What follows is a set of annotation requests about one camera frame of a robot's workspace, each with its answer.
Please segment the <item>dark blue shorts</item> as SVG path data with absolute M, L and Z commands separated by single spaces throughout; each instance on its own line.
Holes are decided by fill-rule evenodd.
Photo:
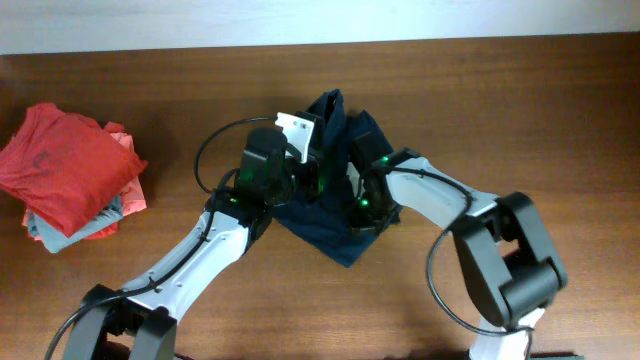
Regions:
M 355 199 L 356 179 L 348 166 L 362 173 L 371 163 L 389 155 L 393 147 L 375 119 L 366 111 L 349 114 L 339 89 L 323 93 L 306 110 L 326 121 L 324 191 L 309 198 L 298 190 L 275 218 L 293 234 L 344 267 L 352 266 L 380 235 L 354 232 L 347 210 Z

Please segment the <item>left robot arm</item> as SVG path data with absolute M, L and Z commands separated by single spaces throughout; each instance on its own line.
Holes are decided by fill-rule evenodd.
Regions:
M 177 325 L 225 268 L 239 260 L 271 223 L 276 208 L 301 189 L 319 190 L 312 144 L 321 117 L 278 113 L 273 127 L 251 131 L 241 165 L 210 193 L 191 232 L 149 270 L 119 290 L 89 291 L 59 328 L 45 356 L 62 338 L 67 359 L 173 359 Z

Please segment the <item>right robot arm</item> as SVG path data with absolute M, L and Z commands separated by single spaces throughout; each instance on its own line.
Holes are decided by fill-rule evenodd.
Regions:
M 475 190 L 433 167 L 419 153 L 393 150 L 382 135 L 366 132 L 351 145 L 355 200 L 349 222 L 379 234 L 411 208 L 441 228 L 429 250 L 426 280 L 438 306 L 476 334 L 469 359 L 528 359 L 533 331 L 568 274 L 533 201 Z M 437 250 L 454 241 L 466 291 L 481 315 L 473 326 L 443 301 L 434 281 Z

